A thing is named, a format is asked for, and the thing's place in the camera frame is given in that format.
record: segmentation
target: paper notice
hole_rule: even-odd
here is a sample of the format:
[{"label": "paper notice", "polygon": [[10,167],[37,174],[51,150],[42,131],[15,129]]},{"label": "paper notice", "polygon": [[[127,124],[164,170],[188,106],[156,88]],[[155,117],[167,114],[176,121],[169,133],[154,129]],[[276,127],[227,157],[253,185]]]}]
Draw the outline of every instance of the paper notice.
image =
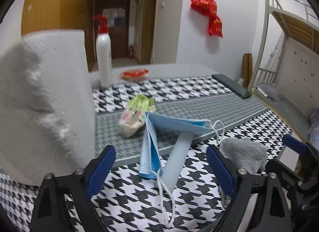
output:
[{"label": "paper notice", "polygon": [[112,17],[107,18],[107,26],[108,26],[109,28],[114,27],[114,26],[115,26],[115,19],[112,18]]},{"label": "paper notice", "polygon": [[113,18],[117,17],[117,8],[112,8],[112,17]]},{"label": "paper notice", "polygon": [[119,10],[117,11],[117,16],[118,17],[125,17],[125,10],[123,8],[119,8]]},{"label": "paper notice", "polygon": [[103,9],[103,15],[107,18],[112,17],[112,8]]}]

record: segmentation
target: metal screw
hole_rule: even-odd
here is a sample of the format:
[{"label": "metal screw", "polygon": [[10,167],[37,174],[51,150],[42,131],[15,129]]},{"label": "metal screw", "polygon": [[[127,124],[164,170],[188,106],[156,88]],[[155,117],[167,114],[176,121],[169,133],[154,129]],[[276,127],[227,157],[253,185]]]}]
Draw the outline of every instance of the metal screw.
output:
[{"label": "metal screw", "polygon": [[74,173],[75,173],[76,175],[81,175],[81,174],[84,173],[84,169],[83,169],[83,168],[76,169]]},{"label": "metal screw", "polygon": [[53,174],[52,174],[52,173],[48,173],[48,174],[46,174],[46,175],[44,176],[44,179],[49,180],[49,179],[51,179],[52,177],[53,177]]},{"label": "metal screw", "polygon": [[241,175],[246,175],[248,172],[247,172],[247,170],[244,169],[244,168],[239,168],[239,169],[238,169],[238,173],[241,174]]},{"label": "metal screw", "polygon": [[277,178],[277,174],[275,174],[275,173],[269,173],[269,177],[270,177],[271,179],[276,179],[276,178]]}]

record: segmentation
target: brown door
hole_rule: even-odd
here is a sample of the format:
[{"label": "brown door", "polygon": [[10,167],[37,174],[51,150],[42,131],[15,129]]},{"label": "brown door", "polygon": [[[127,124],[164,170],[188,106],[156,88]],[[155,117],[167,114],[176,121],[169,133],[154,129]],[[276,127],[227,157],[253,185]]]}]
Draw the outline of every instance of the brown door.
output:
[{"label": "brown door", "polygon": [[[112,59],[128,56],[129,50],[129,23],[131,0],[95,0],[95,15],[103,14],[104,9],[121,8],[124,17],[116,17],[108,22],[109,35],[112,43]],[[98,21],[95,21],[95,39],[98,34]]]}]

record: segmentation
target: plastic bag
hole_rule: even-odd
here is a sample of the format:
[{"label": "plastic bag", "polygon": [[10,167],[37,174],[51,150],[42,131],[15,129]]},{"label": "plastic bag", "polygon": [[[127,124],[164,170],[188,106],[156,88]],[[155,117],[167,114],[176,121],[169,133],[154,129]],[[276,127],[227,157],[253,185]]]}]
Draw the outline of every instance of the plastic bag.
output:
[{"label": "plastic bag", "polygon": [[144,113],[156,112],[155,98],[148,98],[143,94],[136,95],[131,99],[122,113],[119,121],[119,133],[125,137],[135,134],[145,124]]},{"label": "plastic bag", "polygon": [[209,18],[215,18],[217,14],[217,4],[214,0],[191,0],[190,7]]},{"label": "plastic bag", "polygon": [[123,72],[121,78],[128,81],[141,81],[148,76],[149,70],[147,69],[131,69]]},{"label": "plastic bag", "polygon": [[214,19],[209,19],[209,26],[208,26],[208,34],[210,36],[216,35],[218,37],[223,37],[222,33],[223,24],[218,16]]}]

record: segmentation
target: fire extinguisher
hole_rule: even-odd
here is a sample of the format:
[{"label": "fire extinguisher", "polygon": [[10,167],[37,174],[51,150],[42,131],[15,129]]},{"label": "fire extinguisher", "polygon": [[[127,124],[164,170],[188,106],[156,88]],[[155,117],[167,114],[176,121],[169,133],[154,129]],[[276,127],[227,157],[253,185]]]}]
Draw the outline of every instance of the fire extinguisher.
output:
[{"label": "fire extinguisher", "polygon": [[133,45],[129,46],[129,59],[131,59],[131,60],[135,59],[135,51],[134,51]]}]

